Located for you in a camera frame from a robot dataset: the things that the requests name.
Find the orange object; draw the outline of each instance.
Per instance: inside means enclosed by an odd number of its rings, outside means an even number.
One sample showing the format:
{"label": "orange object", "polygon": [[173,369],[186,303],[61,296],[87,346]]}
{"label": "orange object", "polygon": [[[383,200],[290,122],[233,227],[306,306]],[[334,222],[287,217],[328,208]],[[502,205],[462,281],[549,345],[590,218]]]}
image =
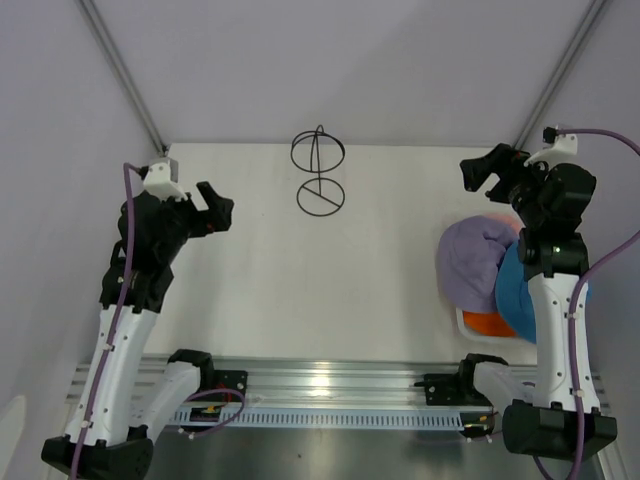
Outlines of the orange object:
{"label": "orange object", "polygon": [[478,333],[490,337],[517,337],[499,313],[462,312],[464,323]]}
{"label": "orange object", "polygon": [[499,222],[506,223],[516,233],[520,233],[520,230],[524,225],[520,221],[518,217],[514,217],[513,215],[509,215],[508,213],[487,213],[485,217],[492,218],[493,220],[498,220]]}

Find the white enclosure panel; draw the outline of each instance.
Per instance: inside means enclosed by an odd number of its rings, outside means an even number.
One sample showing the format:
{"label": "white enclosure panel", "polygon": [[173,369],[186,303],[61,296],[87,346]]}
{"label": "white enclosure panel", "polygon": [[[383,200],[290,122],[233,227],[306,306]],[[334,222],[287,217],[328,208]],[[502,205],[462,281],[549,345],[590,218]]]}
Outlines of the white enclosure panel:
{"label": "white enclosure panel", "polygon": [[[573,127],[608,128],[640,142],[639,18],[640,2],[612,2],[546,115],[544,125],[560,122]],[[536,149],[539,144],[530,147]],[[615,140],[580,136],[577,162],[598,179],[581,227],[593,263],[640,228],[640,158]],[[640,476],[638,272],[640,245],[594,277],[588,308],[591,359],[602,375],[607,397],[618,418],[619,443],[626,452],[629,478]]]}
{"label": "white enclosure panel", "polygon": [[512,141],[589,0],[98,0],[167,141]]}
{"label": "white enclosure panel", "polygon": [[445,228],[507,209],[462,186],[458,161],[485,152],[347,146],[345,163],[328,175],[346,203],[314,218],[296,204],[310,175],[291,164],[288,145],[173,145],[185,188],[209,180],[236,206],[229,232],[190,241],[178,255],[146,350],[408,362],[481,352],[535,363],[532,345],[465,339],[438,289]]}
{"label": "white enclosure panel", "polygon": [[95,345],[122,162],[153,150],[72,1],[0,2],[0,65],[0,411],[26,397],[6,478],[34,480]]}

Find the wire stand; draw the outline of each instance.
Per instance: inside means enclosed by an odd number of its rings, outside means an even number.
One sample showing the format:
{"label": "wire stand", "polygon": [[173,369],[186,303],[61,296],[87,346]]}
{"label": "wire stand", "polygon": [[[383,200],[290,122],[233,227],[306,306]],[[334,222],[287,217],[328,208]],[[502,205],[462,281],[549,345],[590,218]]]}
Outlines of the wire stand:
{"label": "wire stand", "polygon": [[[324,169],[322,168],[321,162],[320,162],[320,142],[319,142],[320,137],[325,137],[333,140],[336,143],[336,145],[338,145],[338,148],[340,148],[340,151],[342,152],[342,157],[335,165],[326,167]],[[301,164],[299,164],[298,162],[296,162],[293,156],[293,151],[298,144],[302,143],[304,140],[307,140],[309,138],[312,139],[311,151],[309,154],[309,168],[306,168]],[[314,168],[314,161],[313,161],[314,152],[316,157],[315,168]],[[295,138],[291,142],[291,161],[293,162],[293,164],[303,172],[313,173],[316,175],[316,177],[310,180],[307,180],[302,185],[300,185],[300,188],[298,188],[298,193],[296,194],[296,201],[298,202],[298,206],[307,215],[311,215],[313,217],[328,217],[336,213],[344,205],[345,193],[344,193],[344,189],[342,188],[342,185],[340,185],[335,180],[331,178],[323,177],[322,175],[332,170],[335,170],[340,165],[342,165],[342,162],[344,162],[345,155],[346,155],[346,150],[344,148],[343,143],[337,138],[335,138],[334,136],[329,135],[328,133],[325,133],[324,127],[322,125],[318,125],[318,128],[316,128],[315,130],[308,130],[306,132],[299,133],[298,135],[295,136]],[[325,186],[324,194],[322,192],[323,184]],[[330,192],[326,188],[328,187],[329,184],[335,185],[338,188],[338,191],[336,192],[335,189],[331,189],[331,190],[334,190],[334,192],[332,192],[332,194],[330,195]],[[321,198],[322,200],[324,200],[324,202],[331,205],[331,207],[329,207],[329,210],[327,212],[313,211],[313,209],[311,209],[311,204],[309,202],[303,202],[301,200],[300,194],[303,191]]]}

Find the purple cloth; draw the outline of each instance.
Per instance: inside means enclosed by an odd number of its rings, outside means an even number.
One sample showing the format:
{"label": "purple cloth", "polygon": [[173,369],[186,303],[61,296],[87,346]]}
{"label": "purple cloth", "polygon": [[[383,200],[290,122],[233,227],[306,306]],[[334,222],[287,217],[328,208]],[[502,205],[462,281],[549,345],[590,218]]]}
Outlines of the purple cloth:
{"label": "purple cloth", "polygon": [[496,278],[518,234],[507,224],[477,216],[454,223],[440,238],[437,269],[444,294],[466,312],[498,311]]}

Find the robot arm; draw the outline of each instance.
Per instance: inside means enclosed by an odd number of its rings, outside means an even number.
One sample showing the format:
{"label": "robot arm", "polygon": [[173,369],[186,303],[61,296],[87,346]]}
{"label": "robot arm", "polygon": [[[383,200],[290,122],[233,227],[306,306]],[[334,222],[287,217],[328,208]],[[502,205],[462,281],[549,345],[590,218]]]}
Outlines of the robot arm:
{"label": "robot arm", "polygon": [[[135,244],[132,280],[120,312],[115,337],[109,331],[123,283],[127,245],[116,243],[102,282],[100,331],[85,389],[62,437],[45,442],[42,459],[69,473],[80,443],[78,473],[96,480],[138,480],[151,464],[153,445],[169,419],[192,394],[215,387],[211,356],[179,350],[164,377],[135,404],[131,396],[144,347],[173,280],[171,263],[189,238],[227,231],[233,201],[218,196],[208,182],[197,184],[208,209],[199,211],[177,183],[177,164],[162,160],[144,169],[144,188],[134,198]],[[127,207],[118,228],[127,238]],[[101,358],[108,351],[101,367]],[[85,421],[92,402],[91,420]],[[84,440],[81,432],[86,430]]]}
{"label": "robot arm", "polygon": [[[565,163],[577,152],[575,136],[549,138],[553,145],[533,156],[500,144],[485,157],[460,164],[468,191],[477,191],[489,175],[497,174],[499,181],[486,196],[510,204],[525,225],[518,256],[536,318],[535,386],[516,380],[503,359],[478,354],[468,355],[457,374],[448,378],[425,375],[420,385],[430,392],[427,398],[433,401],[428,400],[429,404],[443,404],[442,396],[435,392],[444,389],[445,398],[455,397],[462,404],[493,406],[503,416],[503,438],[510,452],[573,460],[579,414],[576,396],[585,412],[583,458],[615,440],[617,426],[615,418],[601,415],[591,379],[584,317],[586,285],[573,315],[575,358],[570,349],[570,299],[589,268],[587,249],[576,228],[596,179],[578,165]],[[572,368],[580,379],[578,391],[573,389]]]}

